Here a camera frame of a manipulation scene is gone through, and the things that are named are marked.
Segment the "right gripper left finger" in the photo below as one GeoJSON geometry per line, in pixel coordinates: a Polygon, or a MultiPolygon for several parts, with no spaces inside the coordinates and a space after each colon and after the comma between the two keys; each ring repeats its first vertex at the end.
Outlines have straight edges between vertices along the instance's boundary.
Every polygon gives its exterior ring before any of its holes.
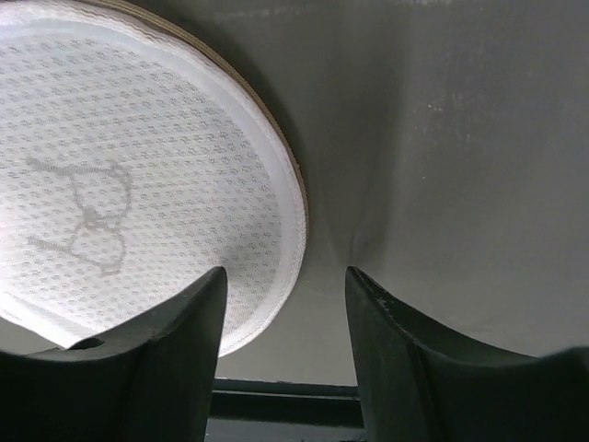
{"type": "Polygon", "coordinates": [[[68,349],[1,354],[4,441],[202,441],[225,317],[214,267],[68,349]]]}

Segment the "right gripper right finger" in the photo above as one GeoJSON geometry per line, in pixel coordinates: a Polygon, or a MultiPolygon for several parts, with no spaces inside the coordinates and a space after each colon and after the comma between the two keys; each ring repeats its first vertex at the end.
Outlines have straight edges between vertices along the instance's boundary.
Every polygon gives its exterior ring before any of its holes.
{"type": "Polygon", "coordinates": [[[533,357],[454,331],[356,267],[345,301],[371,441],[584,441],[588,351],[533,357]]]}

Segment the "white mesh laundry bag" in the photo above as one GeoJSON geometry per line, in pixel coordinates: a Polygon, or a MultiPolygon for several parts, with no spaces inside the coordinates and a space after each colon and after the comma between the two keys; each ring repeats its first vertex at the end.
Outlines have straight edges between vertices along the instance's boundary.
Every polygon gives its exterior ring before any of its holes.
{"type": "Polygon", "coordinates": [[[228,274],[220,355],[292,293],[305,188],[218,53],[124,1],[1,5],[1,315],[69,347],[228,274]]]}

